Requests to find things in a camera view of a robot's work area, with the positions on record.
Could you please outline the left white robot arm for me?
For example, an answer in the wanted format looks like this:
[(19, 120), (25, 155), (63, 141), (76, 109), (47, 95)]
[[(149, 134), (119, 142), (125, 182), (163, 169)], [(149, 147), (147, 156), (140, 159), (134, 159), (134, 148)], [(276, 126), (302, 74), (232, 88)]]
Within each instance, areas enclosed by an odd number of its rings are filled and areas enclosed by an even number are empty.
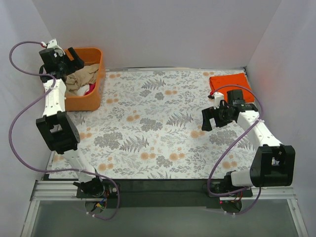
[(66, 112), (65, 93), (66, 77), (84, 68), (85, 62), (77, 51), (70, 47), (67, 51), (48, 46), (39, 52), (43, 65), (39, 77), (43, 83), (45, 109), (36, 126), (51, 151), (62, 155), (75, 172), (78, 181), (74, 185), (86, 195), (101, 197), (105, 185), (96, 169), (88, 163), (79, 144), (80, 137), (77, 127)]

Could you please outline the beige t-shirt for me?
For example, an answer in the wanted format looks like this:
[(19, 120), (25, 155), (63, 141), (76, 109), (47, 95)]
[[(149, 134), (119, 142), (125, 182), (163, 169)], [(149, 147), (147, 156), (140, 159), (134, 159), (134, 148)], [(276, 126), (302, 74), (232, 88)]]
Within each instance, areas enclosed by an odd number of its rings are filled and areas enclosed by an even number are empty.
[(84, 66), (82, 69), (66, 77), (66, 92), (70, 96), (77, 96), (77, 90), (87, 84), (95, 84), (98, 76), (99, 64)]

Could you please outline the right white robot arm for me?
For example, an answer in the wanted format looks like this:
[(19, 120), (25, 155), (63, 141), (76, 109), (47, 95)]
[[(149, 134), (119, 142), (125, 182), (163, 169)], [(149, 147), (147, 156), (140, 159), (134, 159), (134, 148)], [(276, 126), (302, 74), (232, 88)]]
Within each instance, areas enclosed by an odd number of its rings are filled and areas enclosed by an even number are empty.
[(261, 119), (263, 109), (253, 103), (247, 103), (243, 97), (244, 87), (235, 86), (227, 96), (217, 90), (210, 92), (213, 106), (202, 110), (203, 131), (211, 131), (211, 119), (216, 127), (224, 127), (233, 121), (243, 130), (240, 135), (220, 156), (215, 163), (217, 167), (228, 152), (244, 136), (247, 136), (256, 150), (251, 167), (248, 170), (231, 171), (225, 177), (218, 191), (211, 189), (211, 179), (206, 188), (211, 196), (235, 196), (251, 187), (287, 187), (293, 182), (295, 149), (280, 142)]

